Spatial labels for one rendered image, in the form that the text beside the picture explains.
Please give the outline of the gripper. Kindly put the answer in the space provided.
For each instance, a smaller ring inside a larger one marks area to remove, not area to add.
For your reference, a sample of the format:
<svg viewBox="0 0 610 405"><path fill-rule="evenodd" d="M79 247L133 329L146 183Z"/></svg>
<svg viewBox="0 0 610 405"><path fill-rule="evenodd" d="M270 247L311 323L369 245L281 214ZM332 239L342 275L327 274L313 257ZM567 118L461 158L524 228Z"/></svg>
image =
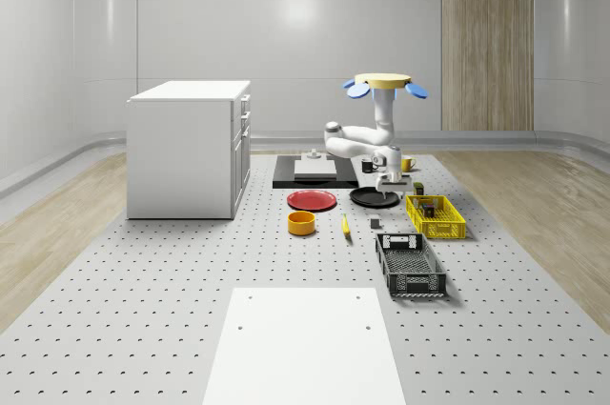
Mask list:
<svg viewBox="0 0 610 405"><path fill-rule="evenodd" d="M389 173L381 173L376 179L376 190L383 196L388 192L397 192L403 196L413 191L413 180L410 175L402 175L399 179L393 180Z"/></svg>

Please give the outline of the black plate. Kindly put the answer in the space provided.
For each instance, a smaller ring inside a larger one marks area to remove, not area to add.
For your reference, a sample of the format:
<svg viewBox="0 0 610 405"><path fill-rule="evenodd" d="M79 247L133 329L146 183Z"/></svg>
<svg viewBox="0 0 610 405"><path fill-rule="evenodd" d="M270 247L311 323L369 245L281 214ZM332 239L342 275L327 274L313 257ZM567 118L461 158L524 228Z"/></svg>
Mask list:
<svg viewBox="0 0 610 405"><path fill-rule="evenodd" d="M399 204L395 192L379 192L375 187L361 187L350 192L351 200L359 206L371 209L392 208Z"/></svg>

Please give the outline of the yellow basket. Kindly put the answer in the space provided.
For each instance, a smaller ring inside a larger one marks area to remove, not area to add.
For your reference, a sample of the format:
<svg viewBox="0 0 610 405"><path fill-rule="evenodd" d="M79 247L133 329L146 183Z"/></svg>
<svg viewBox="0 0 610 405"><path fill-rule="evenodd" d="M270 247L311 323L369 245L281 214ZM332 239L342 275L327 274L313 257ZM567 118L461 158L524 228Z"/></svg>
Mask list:
<svg viewBox="0 0 610 405"><path fill-rule="evenodd" d="M420 205L432 203L433 218L423 217ZM466 222L450 200L444 195L408 195L406 211L419 233L428 238L461 238L466 236Z"/></svg>

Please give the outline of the red plate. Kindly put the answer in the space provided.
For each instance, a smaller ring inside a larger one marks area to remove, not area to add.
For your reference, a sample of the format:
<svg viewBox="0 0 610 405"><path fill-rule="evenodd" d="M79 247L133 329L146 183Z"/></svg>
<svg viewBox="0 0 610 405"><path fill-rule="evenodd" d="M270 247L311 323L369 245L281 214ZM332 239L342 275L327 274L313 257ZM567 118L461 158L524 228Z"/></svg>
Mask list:
<svg viewBox="0 0 610 405"><path fill-rule="evenodd" d="M290 193L287 196L287 203L298 211L322 212L336 205L336 197L326 191L302 190Z"/></svg>

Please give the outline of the dark grey basket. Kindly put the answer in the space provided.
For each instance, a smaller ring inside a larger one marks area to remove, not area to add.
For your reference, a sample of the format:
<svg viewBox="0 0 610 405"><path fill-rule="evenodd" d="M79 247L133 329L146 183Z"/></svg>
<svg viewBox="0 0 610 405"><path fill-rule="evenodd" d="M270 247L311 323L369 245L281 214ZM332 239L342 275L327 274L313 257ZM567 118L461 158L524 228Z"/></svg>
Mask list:
<svg viewBox="0 0 610 405"><path fill-rule="evenodd" d="M390 294L446 294L446 272L422 233L378 233L376 252Z"/></svg>

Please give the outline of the drone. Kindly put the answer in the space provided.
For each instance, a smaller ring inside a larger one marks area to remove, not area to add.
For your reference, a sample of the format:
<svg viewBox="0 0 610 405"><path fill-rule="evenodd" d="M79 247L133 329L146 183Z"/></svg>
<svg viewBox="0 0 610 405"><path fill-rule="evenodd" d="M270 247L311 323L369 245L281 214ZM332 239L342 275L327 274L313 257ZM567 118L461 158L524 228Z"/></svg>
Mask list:
<svg viewBox="0 0 610 405"><path fill-rule="evenodd" d="M396 90L404 88L411 95L425 99L428 92L414 84L410 75L398 73L362 73L346 81L343 88L351 98L361 98L370 90Z"/></svg>

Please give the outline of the yellow bowl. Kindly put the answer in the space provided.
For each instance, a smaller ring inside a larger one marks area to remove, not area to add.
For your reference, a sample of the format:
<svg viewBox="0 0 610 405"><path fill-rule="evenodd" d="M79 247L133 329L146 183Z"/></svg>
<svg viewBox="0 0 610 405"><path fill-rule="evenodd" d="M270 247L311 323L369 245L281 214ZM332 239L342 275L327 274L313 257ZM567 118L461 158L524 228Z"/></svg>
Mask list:
<svg viewBox="0 0 610 405"><path fill-rule="evenodd" d="M288 231L293 235L306 236L315 231L315 215L307 211L296 211L288 215Z"/></svg>

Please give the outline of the black stove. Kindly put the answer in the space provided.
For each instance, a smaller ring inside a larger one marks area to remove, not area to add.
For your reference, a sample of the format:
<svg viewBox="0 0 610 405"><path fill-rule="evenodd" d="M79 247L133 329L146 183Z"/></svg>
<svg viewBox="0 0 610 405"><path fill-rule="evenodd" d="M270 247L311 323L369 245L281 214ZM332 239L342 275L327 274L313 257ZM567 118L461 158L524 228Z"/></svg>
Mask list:
<svg viewBox="0 0 610 405"><path fill-rule="evenodd" d="M296 155L279 155L276 158L273 188L274 189L355 189L358 180L352 161L349 158L329 156L328 160L335 163L336 178L318 177L314 179L296 179Z"/></svg>

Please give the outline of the white board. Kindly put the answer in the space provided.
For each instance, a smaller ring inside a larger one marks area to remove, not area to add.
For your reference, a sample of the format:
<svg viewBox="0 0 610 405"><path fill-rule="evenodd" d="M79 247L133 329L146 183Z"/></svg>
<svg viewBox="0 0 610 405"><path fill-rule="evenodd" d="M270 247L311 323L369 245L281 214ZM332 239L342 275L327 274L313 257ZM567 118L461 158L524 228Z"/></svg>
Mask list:
<svg viewBox="0 0 610 405"><path fill-rule="evenodd" d="M373 288L236 288L203 405L405 405Z"/></svg>

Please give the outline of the white cabinet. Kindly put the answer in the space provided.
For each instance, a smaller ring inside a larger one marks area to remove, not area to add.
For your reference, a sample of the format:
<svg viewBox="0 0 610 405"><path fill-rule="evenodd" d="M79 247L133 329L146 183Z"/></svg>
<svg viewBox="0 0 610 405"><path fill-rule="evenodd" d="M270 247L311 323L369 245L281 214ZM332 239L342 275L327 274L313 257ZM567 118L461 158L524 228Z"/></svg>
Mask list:
<svg viewBox="0 0 610 405"><path fill-rule="evenodd" d="M128 101L129 218L234 218L250 174L250 87L168 81Z"/></svg>

